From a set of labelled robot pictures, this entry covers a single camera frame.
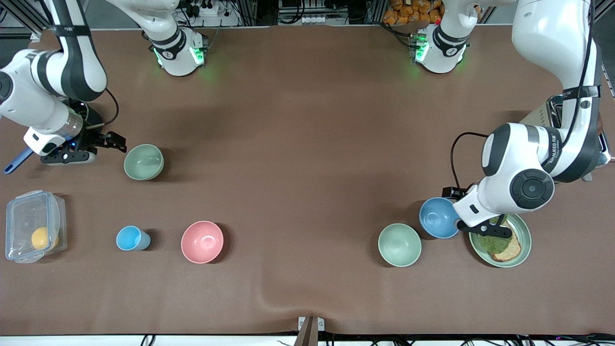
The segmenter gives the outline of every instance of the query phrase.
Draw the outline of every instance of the toast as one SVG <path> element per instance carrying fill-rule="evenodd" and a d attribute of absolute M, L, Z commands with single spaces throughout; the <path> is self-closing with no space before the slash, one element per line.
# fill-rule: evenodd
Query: toast
<path fill-rule="evenodd" d="M 508 244 L 506 250 L 499 254 L 489 253 L 489 255 L 491 255 L 491 258 L 497 262 L 508 262 L 517 258 L 519 254 L 521 254 L 521 243 L 519 243 L 519 239 L 517 238 L 517 234 L 515 233 L 515 231 L 512 231 L 512 239 L 510 240 L 510 244 Z"/>

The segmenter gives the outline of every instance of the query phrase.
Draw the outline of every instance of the clear plastic food container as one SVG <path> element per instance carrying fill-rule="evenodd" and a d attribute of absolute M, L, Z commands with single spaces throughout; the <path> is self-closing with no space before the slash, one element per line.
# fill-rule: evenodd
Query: clear plastic food container
<path fill-rule="evenodd" d="M 32 263 L 66 249 L 64 199 L 51 192 L 31 191 L 6 207 L 6 258 Z"/>

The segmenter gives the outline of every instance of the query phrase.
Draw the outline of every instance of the blue bowl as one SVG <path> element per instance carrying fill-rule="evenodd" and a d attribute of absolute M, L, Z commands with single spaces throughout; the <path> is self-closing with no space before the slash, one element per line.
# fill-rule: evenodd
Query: blue bowl
<path fill-rule="evenodd" d="M 457 234 L 457 219 L 460 217 L 453 208 L 453 202 L 442 197 L 428 199 L 419 211 L 419 221 L 423 229 L 440 239 L 448 239 Z"/>

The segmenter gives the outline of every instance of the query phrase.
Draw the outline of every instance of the yellow fruit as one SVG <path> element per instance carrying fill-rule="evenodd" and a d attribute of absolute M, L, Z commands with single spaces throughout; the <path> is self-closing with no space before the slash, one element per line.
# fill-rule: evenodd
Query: yellow fruit
<path fill-rule="evenodd" d="M 54 245 L 51 247 L 52 249 L 58 244 L 58 238 L 54 239 Z M 47 227 L 39 227 L 32 233 L 32 246 L 34 246 L 37 250 L 43 250 L 45 247 L 49 245 L 49 234 L 47 232 Z"/>

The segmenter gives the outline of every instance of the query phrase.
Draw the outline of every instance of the brown tablecloth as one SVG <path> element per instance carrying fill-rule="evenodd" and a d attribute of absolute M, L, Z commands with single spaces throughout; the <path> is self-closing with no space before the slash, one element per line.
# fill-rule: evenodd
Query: brown tablecloth
<path fill-rule="evenodd" d="M 167 167 L 155 182 L 131 181 L 124 155 L 100 150 L 93 164 L 31 158 L 1 176 L 0 205 L 37 189 L 62 195 L 69 239 L 36 264 L 0 260 L 0 333 L 279 332 L 303 315 L 336 333 L 613 332 L 612 167 L 559 185 L 523 216 L 533 245 L 518 267 L 487 266 L 462 234 L 424 240 L 408 268 L 375 250 L 390 223 L 420 229 L 421 203 L 453 184 L 457 134 L 519 121 L 561 92 L 516 53 L 510 27 L 477 28 L 446 75 L 411 65 L 380 28 L 221 30 L 207 67 L 182 78 L 157 67 L 138 31 L 93 38 L 121 105 L 107 131 L 129 148 L 160 146 Z M 56 44 L 46 34 L 35 46 Z M 107 95 L 92 106 L 113 115 Z M 6 164 L 25 128 L 3 119 L 0 131 Z M 482 139 L 460 141 L 462 185 L 483 176 L 481 149 Z M 226 235 L 215 264 L 181 254 L 197 220 Z M 148 230 L 151 249 L 118 250 L 126 225 Z"/>

